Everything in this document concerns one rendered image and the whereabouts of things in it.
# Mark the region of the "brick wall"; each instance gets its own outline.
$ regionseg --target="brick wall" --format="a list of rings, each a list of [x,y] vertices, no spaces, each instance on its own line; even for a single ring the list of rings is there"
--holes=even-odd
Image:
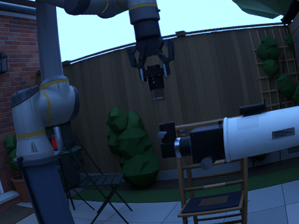
[[[8,192],[15,190],[10,178],[20,174],[9,166],[4,147],[6,135],[15,135],[11,96],[39,84],[36,20],[0,15],[0,52],[8,55],[8,72],[0,74],[0,180]]]

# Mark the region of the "sky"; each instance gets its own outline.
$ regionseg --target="sky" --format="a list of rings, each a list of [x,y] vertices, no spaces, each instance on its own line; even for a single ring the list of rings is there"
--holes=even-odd
[[[232,0],[157,0],[161,36],[250,24],[280,23],[249,15]],[[57,8],[61,60],[72,61],[110,48],[136,42],[128,11],[109,19],[96,15],[68,15]]]

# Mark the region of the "wooden fence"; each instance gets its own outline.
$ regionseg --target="wooden fence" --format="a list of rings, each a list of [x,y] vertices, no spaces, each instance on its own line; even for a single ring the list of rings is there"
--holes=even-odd
[[[262,103],[264,97],[267,111],[278,109],[280,92],[276,79],[281,70],[268,77],[256,49],[263,36],[274,37],[280,48],[277,62],[282,69],[284,53],[284,73],[290,74],[298,85],[294,54],[284,41],[288,34],[285,26],[262,26],[173,37],[175,60],[169,64],[170,78],[164,78],[165,100],[157,103],[152,101],[148,83],[142,83],[138,70],[131,67],[126,49],[64,65],[64,75],[78,89],[81,102],[79,114],[72,121],[72,131],[102,172],[118,173],[121,158],[110,153],[106,137],[108,113],[113,106],[125,112],[136,111],[153,142],[160,170],[176,169],[175,158],[161,156],[159,123],[175,121],[178,126],[236,117],[240,115],[239,107]],[[148,58],[145,67],[151,64],[162,65],[158,57]],[[296,106],[285,98],[282,104]],[[82,157],[86,170],[97,173],[87,156]]]

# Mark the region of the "wall lantern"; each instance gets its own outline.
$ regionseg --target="wall lantern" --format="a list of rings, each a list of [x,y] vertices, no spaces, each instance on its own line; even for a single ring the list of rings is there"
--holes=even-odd
[[[7,72],[7,55],[3,52],[0,53],[0,73]]]

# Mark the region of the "blue seat cushion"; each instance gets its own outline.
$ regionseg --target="blue seat cushion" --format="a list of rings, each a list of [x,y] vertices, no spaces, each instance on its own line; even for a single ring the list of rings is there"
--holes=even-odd
[[[228,192],[214,196],[203,196],[191,198],[182,213],[204,212],[207,210],[217,210],[239,206],[242,191]]]

